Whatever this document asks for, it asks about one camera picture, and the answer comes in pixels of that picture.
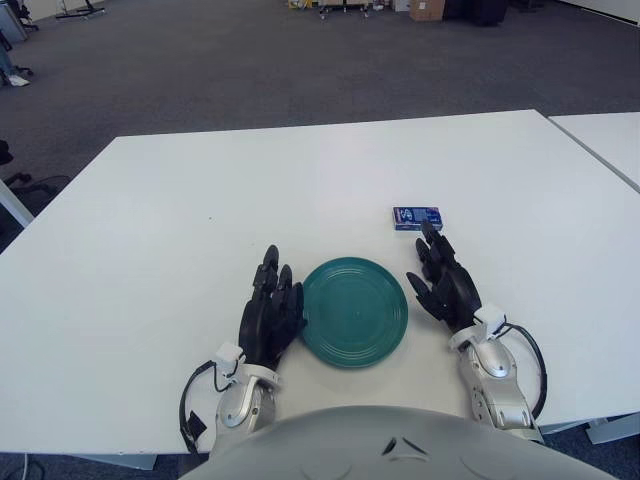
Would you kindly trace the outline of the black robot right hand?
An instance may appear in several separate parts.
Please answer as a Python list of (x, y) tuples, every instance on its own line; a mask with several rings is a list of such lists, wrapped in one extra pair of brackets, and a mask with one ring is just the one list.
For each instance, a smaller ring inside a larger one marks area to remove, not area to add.
[(448, 239), (423, 221), (422, 234), (415, 242), (422, 276), (407, 272), (419, 304), (436, 320), (443, 321), (452, 334), (474, 325), (474, 313), (482, 303), (468, 271), (456, 260)]

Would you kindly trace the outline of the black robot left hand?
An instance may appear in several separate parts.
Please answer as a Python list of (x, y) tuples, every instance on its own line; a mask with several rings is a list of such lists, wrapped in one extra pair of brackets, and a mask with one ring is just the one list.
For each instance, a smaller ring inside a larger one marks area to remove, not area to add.
[(289, 265), (279, 268), (278, 263), (279, 250), (270, 245), (256, 269), (238, 336), (245, 361), (273, 371), (306, 326), (303, 285), (293, 282)]

